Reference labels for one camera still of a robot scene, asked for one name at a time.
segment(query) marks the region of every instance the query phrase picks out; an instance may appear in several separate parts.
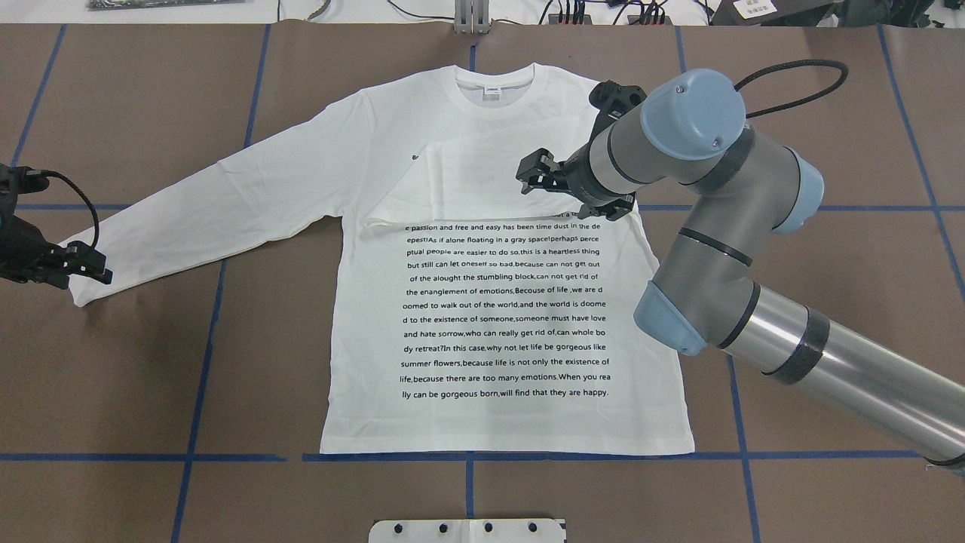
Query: folded sleeve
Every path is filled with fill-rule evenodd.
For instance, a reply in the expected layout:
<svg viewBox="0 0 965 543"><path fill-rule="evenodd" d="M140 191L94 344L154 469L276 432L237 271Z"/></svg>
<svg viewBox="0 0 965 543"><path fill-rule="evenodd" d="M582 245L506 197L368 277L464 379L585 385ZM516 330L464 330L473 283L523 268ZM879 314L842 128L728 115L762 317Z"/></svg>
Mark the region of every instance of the folded sleeve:
<svg viewBox="0 0 965 543"><path fill-rule="evenodd" d="M110 285L70 279L83 306L135 285L294 236L344 214L365 180L373 111L364 92L168 186L100 225ZM94 229L73 240L90 243Z"/></svg>

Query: white bracket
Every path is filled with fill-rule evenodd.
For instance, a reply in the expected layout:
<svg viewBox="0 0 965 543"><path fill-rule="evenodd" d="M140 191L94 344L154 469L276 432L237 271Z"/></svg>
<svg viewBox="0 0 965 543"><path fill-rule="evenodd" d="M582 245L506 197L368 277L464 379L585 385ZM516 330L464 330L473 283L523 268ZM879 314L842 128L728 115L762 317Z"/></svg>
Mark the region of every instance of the white bracket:
<svg viewBox="0 0 965 543"><path fill-rule="evenodd" d="M489 33L489 0L455 0L457 34Z"/></svg>
<svg viewBox="0 0 965 543"><path fill-rule="evenodd" d="M380 521L369 543L566 543L565 526L554 519Z"/></svg>

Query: gray robot arm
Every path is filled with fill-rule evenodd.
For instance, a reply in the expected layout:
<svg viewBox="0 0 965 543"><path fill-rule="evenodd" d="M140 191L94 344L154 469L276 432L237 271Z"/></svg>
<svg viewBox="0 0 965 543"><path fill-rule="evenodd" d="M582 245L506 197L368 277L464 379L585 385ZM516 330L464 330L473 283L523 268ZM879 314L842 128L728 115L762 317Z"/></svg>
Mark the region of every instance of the gray robot arm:
<svg viewBox="0 0 965 543"><path fill-rule="evenodd" d="M594 93L608 94L607 84ZM616 121L598 121L572 157L557 163L538 150L517 178L523 192L568 192L584 203L581 216L610 219L665 177L699 195L637 306L638 327L685 355L722 349L965 477L965 387L746 276L770 234L794 231L817 211L817 170L747 124L743 99L716 71L688 71L645 100L640 91L622 102Z"/></svg>

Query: neckline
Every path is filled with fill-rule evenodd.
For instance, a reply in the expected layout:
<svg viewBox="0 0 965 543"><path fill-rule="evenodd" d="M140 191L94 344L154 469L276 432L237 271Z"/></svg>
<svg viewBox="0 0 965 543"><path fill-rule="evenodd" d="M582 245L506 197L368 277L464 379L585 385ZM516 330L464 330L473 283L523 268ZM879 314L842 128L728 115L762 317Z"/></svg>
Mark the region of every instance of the neckline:
<svg viewBox="0 0 965 543"><path fill-rule="evenodd" d="M450 66L446 73L446 91L450 95L453 103L460 109L487 118L503 118L516 114L520 109L527 107L533 100L536 100L543 93L545 87L545 69L543 66L533 63L525 68L521 68L509 73L491 75L479 73L477 71L464 70L458 66ZM518 100L504 105L503 107L482 107L472 103L459 89L459 83L469 83L479 86L512 86L529 83L529 88L519 97Z"/></svg>

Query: white t-shirt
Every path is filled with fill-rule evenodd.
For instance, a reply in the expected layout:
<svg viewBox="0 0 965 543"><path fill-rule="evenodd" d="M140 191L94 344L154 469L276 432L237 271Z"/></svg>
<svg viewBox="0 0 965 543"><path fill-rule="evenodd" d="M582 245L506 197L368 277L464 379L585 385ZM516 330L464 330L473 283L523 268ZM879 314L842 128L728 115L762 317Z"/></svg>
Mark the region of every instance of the white t-shirt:
<svg viewBox="0 0 965 543"><path fill-rule="evenodd" d="M340 216L322 452L692 452L676 353L633 324L657 267L639 216L578 220L515 179L586 143L594 85L532 65L363 89L104 220L114 282L76 276L74 301Z"/></svg>

